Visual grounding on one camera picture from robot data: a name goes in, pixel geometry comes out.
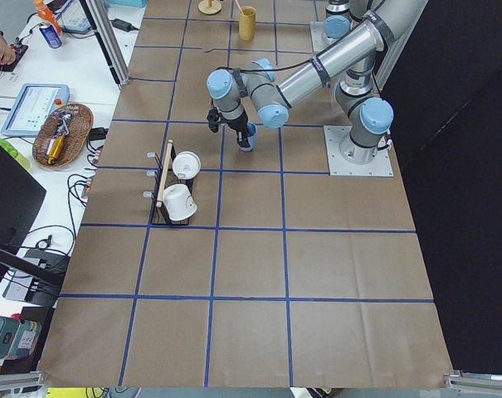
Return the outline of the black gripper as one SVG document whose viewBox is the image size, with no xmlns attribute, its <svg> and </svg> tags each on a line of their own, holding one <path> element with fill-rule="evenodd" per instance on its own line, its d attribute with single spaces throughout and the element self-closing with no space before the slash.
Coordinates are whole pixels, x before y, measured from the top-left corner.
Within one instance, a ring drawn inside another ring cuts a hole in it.
<svg viewBox="0 0 502 398">
<path fill-rule="evenodd" d="M 227 124 L 236 131 L 236 143 L 240 149 L 251 149 L 249 133 L 247 129 L 248 117 L 246 111 L 235 119 L 228 118 L 218 107 L 212 106 L 207 114 L 208 127 L 213 133 L 217 133 L 221 124 Z"/>
</svg>

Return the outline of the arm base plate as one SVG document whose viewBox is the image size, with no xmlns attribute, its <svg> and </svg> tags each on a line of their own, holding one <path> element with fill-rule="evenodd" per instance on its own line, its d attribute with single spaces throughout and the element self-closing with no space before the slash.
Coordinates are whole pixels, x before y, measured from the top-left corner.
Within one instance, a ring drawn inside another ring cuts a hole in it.
<svg viewBox="0 0 502 398">
<path fill-rule="evenodd" d="M 323 22 L 310 22 L 309 32 L 311 36 L 313 53 L 318 53 L 329 45 L 327 36 L 324 34 Z"/>
<path fill-rule="evenodd" d="M 324 141 L 332 177 L 394 176 L 383 136 L 374 148 L 360 148 L 350 137 L 351 126 L 324 126 Z"/>
</svg>

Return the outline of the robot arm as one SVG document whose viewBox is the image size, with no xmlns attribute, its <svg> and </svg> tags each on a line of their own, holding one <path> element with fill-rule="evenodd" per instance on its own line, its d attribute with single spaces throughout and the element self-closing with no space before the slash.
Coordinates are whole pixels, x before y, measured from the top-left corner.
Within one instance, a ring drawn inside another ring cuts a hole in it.
<svg viewBox="0 0 502 398">
<path fill-rule="evenodd" d="M 216 68 L 207 78 L 211 97 L 209 129 L 216 133 L 221 125 L 227 125 L 236 132 L 240 149 L 250 152 L 256 145 L 257 128 L 249 122 L 241 100 L 250 98 L 264 127 L 280 128 L 289 120 L 290 109 L 395 38 L 390 20 L 396 5 L 396 1 L 381 1 L 376 7 L 369 7 L 355 29 L 296 64 L 297 71 L 279 84 L 275 83 L 276 69 L 266 58 L 243 68 Z"/>
</svg>

